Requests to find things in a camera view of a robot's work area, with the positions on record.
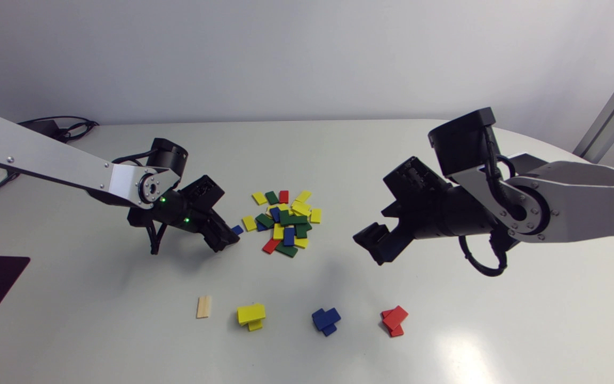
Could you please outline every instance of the yellow block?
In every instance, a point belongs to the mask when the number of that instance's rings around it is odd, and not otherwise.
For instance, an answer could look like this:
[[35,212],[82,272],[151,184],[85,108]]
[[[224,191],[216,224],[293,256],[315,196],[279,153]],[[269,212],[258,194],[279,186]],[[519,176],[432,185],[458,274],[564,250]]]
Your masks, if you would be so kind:
[[300,194],[295,198],[295,201],[297,202],[301,202],[304,203],[307,201],[307,199],[309,199],[309,197],[312,195],[312,192],[309,192],[309,190],[303,190],[302,192],[300,192]]
[[248,330],[250,332],[261,330],[262,329],[262,320],[255,320],[248,323]]
[[308,216],[309,215],[309,209],[312,207],[309,204],[304,204],[298,201],[294,201],[293,204],[290,206],[293,209],[293,212],[297,212],[299,214],[301,214],[302,216]]
[[319,207],[315,207],[312,209],[312,217],[309,219],[310,222],[321,224],[321,209]]
[[264,306],[260,303],[239,307],[236,308],[236,311],[238,313],[238,323],[240,325],[246,325],[251,321],[262,320],[266,317]]
[[262,192],[255,192],[253,194],[253,199],[255,199],[255,201],[257,202],[259,206],[266,203],[266,197],[264,196]]
[[297,238],[295,239],[295,246],[298,248],[302,248],[303,250],[307,248],[307,244],[309,244],[308,238]]
[[243,218],[243,224],[246,226],[246,231],[254,231],[257,229],[257,224],[252,216],[246,216]]
[[273,239],[283,240],[283,227],[279,223],[273,225]]

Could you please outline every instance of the wooden block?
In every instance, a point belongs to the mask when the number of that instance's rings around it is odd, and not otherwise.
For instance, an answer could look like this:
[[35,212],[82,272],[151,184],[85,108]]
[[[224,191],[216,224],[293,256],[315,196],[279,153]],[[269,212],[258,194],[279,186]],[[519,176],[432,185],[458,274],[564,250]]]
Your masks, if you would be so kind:
[[283,230],[283,245],[295,246],[295,228],[287,227]]
[[305,248],[307,248],[308,244],[309,244],[309,239],[308,238],[297,238],[297,239],[295,239],[295,246],[297,246],[298,248],[302,248],[303,250]]
[[293,202],[292,205],[290,205],[290,208],[293,209],[293,212],[297,212],[299,214],[302,214],[302,216],[309,216],[310,212],[310,205],[309,204],[305,204],[305,203],[301,203],[301,202]]
[[276,197],[276,194],[273,192],[273,190],[271,190],[270,192],[267,192],[265,194],[266,197],[266,201],[269,202],[269,204],[278,204],[278,197]]
[[383,324],[387,326],[388,330],[394,330],[397,328],[409,314],[400,306],[396,306],[392,311],[383,319]]
[[246,216],[243,218],[243,224],[246,226],[246,231],[254,231],[257,229],[257,224],[252,216]]
[[258,214],[258,216],[255,217],[255,220],[258,221],[258,223],[262,223],[267,228],[271,228],[273,226],[273,219],[266,217],[266,214]]
[[300,212],[293,211],[293,214],[295,216],[307,216],[307,217],[309,217],[312,214],[312,211],[307,212],[307,214],[301,214]]
[[212,296],[198,297],[198,311],[196,311],[196,318],[210,317],[210,306],[212,305]]
[[253,194],[253,199],[255,199],[255,202],[261,206],[262,204],[266,204],[266,197],[262,192],[255,192]]
[[309,221],[312,223],[321,224],[321,209],[319,207],[312,209],[312,217],[310,217]]
[[236,312],[240,325],[246,325],[251,321],[262,320],[266,317],[265,308],[260,303],[236,308]]
[[275,204],[275,205],[273,205],[273,206],[268,206],[268,207],[266,207],[266,212],[265,212],[266,216],[271,217],[271,210],[272,210],[272,209],[275,209],[275,207],[278,207],[278,204]]
[[262,329],[262,320],[255,320],[248,323],[248,331],[256,331]]
[[278,192],[278,202],[288,204],[288,191],[280,190]]
[[276,223],[273,225],[273,236],[271,236],[274,240],[283,240],[283,227],[281,224]]
[[272,254],[273,250],[276,249],[276,246],[281,243],[281,240],[274,240],[273,238],[269,239],[269,241],[262,247],[262,250],[268,254]]
[[294,258],[295,254],[297,253],[297,248],[295,248],[294,246],[284,246],[283,244],[279,244],[276,246],[276,251],[283,253],[283,255]]
[[302,192],[300,192],[300,194],[295,198],[295,201],[297,202],[301,202],[304,203],[307,201],[307,199],[309,199],[309,197],[312,195],[312,192],[309,192],[309,190],[303,190]]

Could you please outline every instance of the blue block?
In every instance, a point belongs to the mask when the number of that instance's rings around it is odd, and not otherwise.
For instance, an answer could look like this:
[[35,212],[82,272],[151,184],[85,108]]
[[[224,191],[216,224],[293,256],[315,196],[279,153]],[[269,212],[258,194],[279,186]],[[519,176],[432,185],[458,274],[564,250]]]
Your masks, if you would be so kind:
[[281,221],[280,212],[281,210],[278,207],[273,207],[269,210],[271,212],[271,217],[273,217],[273,222],[279,223]]
[[283,245],[295,246],[295,228],[286,228],[283,231]]
[[318,312],[319,311],[316,311],[314,314],[312,314],[312,320],[314,320],[314,325],[317,326],[317,330],[319,331],[323,331],[327,326],[335,324],[336,321],[341,320],[341,316],[338,314],[338,311],[336,311],[335,308],[331,308],[322,314],[319,314]]
[[328,337],[331,333],[334,333],[337,330],[338,330],[338,328],[336,328],[336,325],[335,324],[331,324],[331,325],[327,326],[326,328],[324,328],[324,330],[322,332],[324,333],[324,336]]
[[312,320],[314,320],[314,319],[315,319],[317,316],[321,316],[321,315],[323,315],[324,313],[326,313],[326,312],[324,311],[324,309],[323,309],[323,308],[319,308],[319,310],[318,310],[318,311],[316,311],[316,312],[314,312],[314,313],[312,314]]

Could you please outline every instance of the stack of yellow blocks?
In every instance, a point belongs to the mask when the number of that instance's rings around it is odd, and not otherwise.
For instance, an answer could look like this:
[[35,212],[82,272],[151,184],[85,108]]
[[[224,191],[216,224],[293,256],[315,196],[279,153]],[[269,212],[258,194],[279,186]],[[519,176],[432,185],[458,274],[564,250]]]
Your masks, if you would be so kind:
[[264,306],[260,303],[251,306],[236,308],[238,313],[238,323],[241,326],[248,325],[248,331],[262,329],[262,319],[266,318]]

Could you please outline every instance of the pile of blocks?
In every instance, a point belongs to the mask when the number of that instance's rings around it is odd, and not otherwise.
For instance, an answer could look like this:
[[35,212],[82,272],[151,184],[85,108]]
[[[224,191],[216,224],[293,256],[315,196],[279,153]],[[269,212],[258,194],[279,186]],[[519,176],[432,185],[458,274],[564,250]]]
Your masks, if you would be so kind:
[[382,311],[381,316],[383,316],[383,324],[390,333],[391,338],[394,338],[395,336],[402,336],[404,334],[401,324],[402,321],[409,316],[409,314],[402,307],[396,306],[394,309]]
[[312,321],[317,326],[317,330],[324,333],[324,336],[329,336],[338,329],[336,328],[336,322],[341,320],[341,316],[335,308],[331,308],[328,311],[324,311],[323,308],[319,308],[318,311],[312,314]]
[[[281,190],[278,196],[272,190],[263,194],[255,192],[253,199],[261,206],[268,204],[266,212],[256,217],[246,216],[243,224],[246,231],[266,231],[273,229],[270,240],[262,248],[266,253],[279,251],[284,255],[295,257],[297,248],[307,248],[309,239],[307,232],[312,224],[321,223],[321,209],[312,209],[306,201],[312,195],[309,190],[303,190],[293,203],[288,206],[288,191]],[[232,228],[236,234],[243,233],[241,226]]]
[[262,319],[266,318],[264,306],[260,303],[251,306],[236,308],[238,314],[238,323],[241,326],[248,325],[248,331],[256,331],[262,329]]

